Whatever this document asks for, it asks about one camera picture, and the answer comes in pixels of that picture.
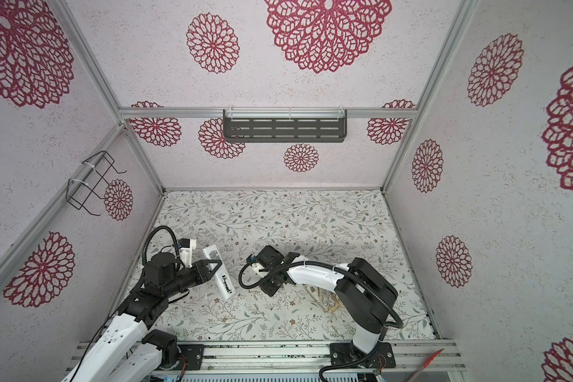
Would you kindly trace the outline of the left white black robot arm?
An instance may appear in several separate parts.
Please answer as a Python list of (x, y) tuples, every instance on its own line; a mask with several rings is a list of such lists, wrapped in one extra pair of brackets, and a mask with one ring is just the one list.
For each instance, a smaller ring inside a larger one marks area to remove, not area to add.
[(196, 242), (176, 237), (165, 225), (152, 229), (143, 245), (143, 271), (128, 296), (100, 326), (65, 381), (142, 381), (158, 368), (178, 364), (175, 335), (153, 325), (172, 302), (212, 280), (221, 259), (190, 261)]

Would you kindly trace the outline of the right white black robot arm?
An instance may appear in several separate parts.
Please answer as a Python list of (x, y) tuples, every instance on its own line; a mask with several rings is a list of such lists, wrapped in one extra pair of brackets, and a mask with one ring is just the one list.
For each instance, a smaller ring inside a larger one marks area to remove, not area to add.
[(270, 297), (285, 283), (333, 292), (356, 324), (351, 344), (364, 354), (376, 350), (388, 329), (404, 327), (394, 309), (398, 291), (360, 257), (347, 264), (327, 264), (295, 252), (285, 256), (267, 245), (248, 256), (238, 283), (246, 290), (258, 287)]

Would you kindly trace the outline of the white remote control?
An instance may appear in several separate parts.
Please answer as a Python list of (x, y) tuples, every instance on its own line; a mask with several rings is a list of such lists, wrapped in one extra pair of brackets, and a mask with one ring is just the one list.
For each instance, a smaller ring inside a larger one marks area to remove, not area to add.
[(218, 247), (216, 245), (205, 247), (202, 249), (202, 254), (205, 256), (205, 259), (220, 259), (223, 262), (221, 268), (214, 275), (213, 280), (216, 282), (221, 298), (224, 301), (229, 300), (235, 294), (235, 287)]

